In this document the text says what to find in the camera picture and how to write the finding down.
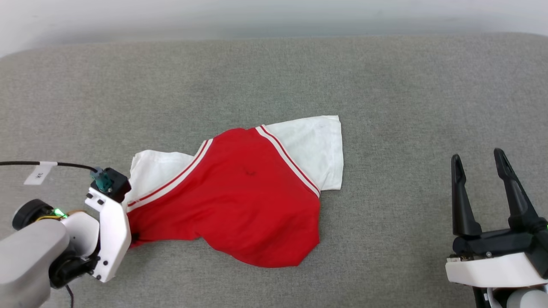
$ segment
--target white stripe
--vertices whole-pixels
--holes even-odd
[[[172,189],[174,189],[175,187],[177,187],[179,184],[182,183],[183,180],[185,180],[185,178],[196,168],[196,166],[200,163],[200,161],[203,159],[203,157],[206,155],[206,152],[208,151],[209,147],[211,146],[211,143],[213,143],[213,139],[209,139],[209,140],[206,140],[202,143],[202,145],[200,146],[200,148],[198,149],[198,152],[196,152],[197,154],[200,153],[200,151],[202,152],[198,158],[188,167],[187,171],[185,171],[179,178],[177,178],[175,181],[173,181],[173,183],[169,184],[168,186],[164,187],[162,190],[156,192],[154,195],[148,197],[147,199],[144,199],[142,201],[137,201],[137,203],[135,203],[134,205],[128,207],[128,210],[127,212],[131,212],[132,210],[136,209],[136,208],[139,208],[139,207],[142,207],[144,206],[145,204],[148,204],[156,199],[159,199],[160,197],[164,196],[166,193],[170,192]]]
[[[279,155],[282,157],[282,159],[286,162],[287,166],[289,166],[291,168],[291,170],[299,177],[299,179],[306,185],[308,186],[308,188],[310,188],[315,194],[316,196],[318,196],[319,198],[319,191],[312,185],[310,184],[310,182],[303,176],[302,173],[299,172],[299,170],[297,169],[297,167],[291,162],[291,160],[289,159],[289,157],[286,156],[286,154],[283,152],[282,148],[279,146],[278,142],[276,142],[276,140],[274,140],[274,138],[272,138],[270,135],[268,135],[267,133],[265,133],[260,127],[255,127],[255,129],[257,130],[257,132],[259,132],[259,134],[263,137],[265,137],[266,139],[268,139],[268,141],[270,141],[270,143],[272,143],[272,145],[276,148],[276,150],[278,151]]]
[[[283,146],[283,144],[282,144],[282,142],[280,141],[280,139],[277,138],[276,135],[275,135],[272,131],[270,131],[270,130],[268,129],[268,127],[266,127],[266,125],[261,125],[261,127],[264,128],[265,131],[266,131],[267,133],[269,133],[270,135],[274,136],[274,137],[272,138],[272,136],[270,136],[270,135],[267,134],[267,136],[271,137],[271,138],[274,140],[275,144],[278,145],[278,147],[281,145],[281,150],[282,150],[281,155],[284,156],[284,157],[287,157],[287,158],[289,159],[289,163],[290,163],[292,166],[295,167],[294,170],[296,170],[300,175],[302,175],[302,176],[305,178],[305,181],[306,181],[308,184],[312,183],[312,190],[317,191],[318,194],[320,194],[320,190],[319,190],[319,188],[318,188],[318,185],[312,180],[312,178],[306,173],[306,171],[304,171],[304,169],[299,168],[299,166],[298,166],[297,163],[295,162],[295,159],[293,159],[293,157],[291,157],[291,154],[290,154],[289,151]]]

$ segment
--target gray robot arm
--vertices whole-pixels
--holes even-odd
[[[69,246],[59,221],[43,219],[0,241],[0,298],[6,307],[40,307],[50,294],[49,266]]]
[[[41,200],[24,204],[13,220],[16,233],[0,241],[0,302],[6,308],[38,308],[50,295],[85,273],[101,282],[112,279],[131,242],[129,222],[120,204],[130,190],[127,178],[106,169],[112,185],[92,183],[85,212],[65,215]]]

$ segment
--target shirt sleeve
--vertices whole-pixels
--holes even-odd
[[[341,189],[344,160],[339,116],[296,119],[266,127],[320,190]]]
[[[125,194],[122,205],[126,207],[128,202],[162,186],[190,164],[192,159],[193,156],[179,152],[145,150],[135,154],[129,171],[132,189]]]

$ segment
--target t-shirt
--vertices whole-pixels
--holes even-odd
[[[319,242],[320,191],[342,175],[338,116],[231,129],[194,156],[143,151],[122,203],[132,247],[203,237],[245,263],[296,266]]]

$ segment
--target gray cushion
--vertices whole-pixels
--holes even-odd
[[[194,154],[234,127],[339,115],[341,191],[321,196],[321,243],[298,267],[262,269],[203,240],[128,252],[115,279],[70,285],[76,307],[472,307],[447,281],[450,158],[476,219],[507,227],[501,147],[548,215],[548,39],[524,34],[68,45],[0,60],[0,160],[129,173],[145,150]],[[83,170],[0,169],[0,236],[41,198],[83,208]],[[65,290],[45,307],[68,307]]]

